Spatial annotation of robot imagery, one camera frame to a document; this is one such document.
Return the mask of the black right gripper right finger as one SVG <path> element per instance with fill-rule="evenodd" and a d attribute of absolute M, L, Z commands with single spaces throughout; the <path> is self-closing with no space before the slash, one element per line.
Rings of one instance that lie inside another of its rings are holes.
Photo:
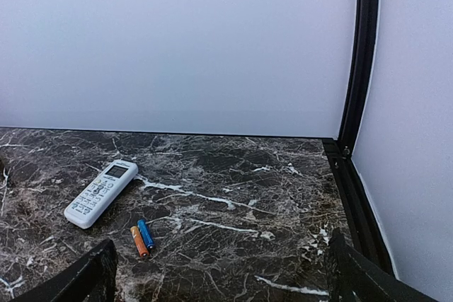
<path fill-rule="evenodd" d="M 329 301 L 432 301 L 387 274 L 350 247 L 339 228 L 333 230 L 325 254 Z"/>

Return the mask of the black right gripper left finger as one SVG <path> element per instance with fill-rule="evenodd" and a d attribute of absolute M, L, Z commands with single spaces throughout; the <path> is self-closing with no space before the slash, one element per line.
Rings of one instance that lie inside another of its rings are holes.
<path fill-rule="evenodd" d="M 114 242 L 105 239 L 58 275 L 14 301 L 114 301 L 117 264 Z"/>

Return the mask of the orange AAA battery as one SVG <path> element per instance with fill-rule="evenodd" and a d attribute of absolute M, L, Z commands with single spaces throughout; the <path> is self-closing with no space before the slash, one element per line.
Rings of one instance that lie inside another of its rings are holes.
<path fill-rule="evenodd" d="M 133 226 L 130 228 L 134 244 L 137 247 L 137 251 L 139 253 L 140 257 L 147 257 L 149 256 L 149 251 L 144 243 L 144 240 L 142 238 L 142 235 L 139 231 L 139 228 L 137 226 Z"/>

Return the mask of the blue AAA battery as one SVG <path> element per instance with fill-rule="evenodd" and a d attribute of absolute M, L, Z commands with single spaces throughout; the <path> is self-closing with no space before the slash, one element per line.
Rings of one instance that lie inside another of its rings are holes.
<path fill-rule="evenodd" d="M 151 232 L 147 226 L 147 223 L 144 219 L 140 219 L 137 222 L 137 227 L 142 236 L 142 240 L 148 250 L 151 250 L 154 247 L 154 240 L 151 236 Z"/>

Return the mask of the white remote control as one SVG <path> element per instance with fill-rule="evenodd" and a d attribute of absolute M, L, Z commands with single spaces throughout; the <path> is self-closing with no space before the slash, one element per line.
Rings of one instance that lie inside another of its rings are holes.
<path fill-rule="evenodd" d="M 92 227 L 138 170 L 135 163 L 114 160 L 66 207 L 64 217 L 79 228 Z"/>

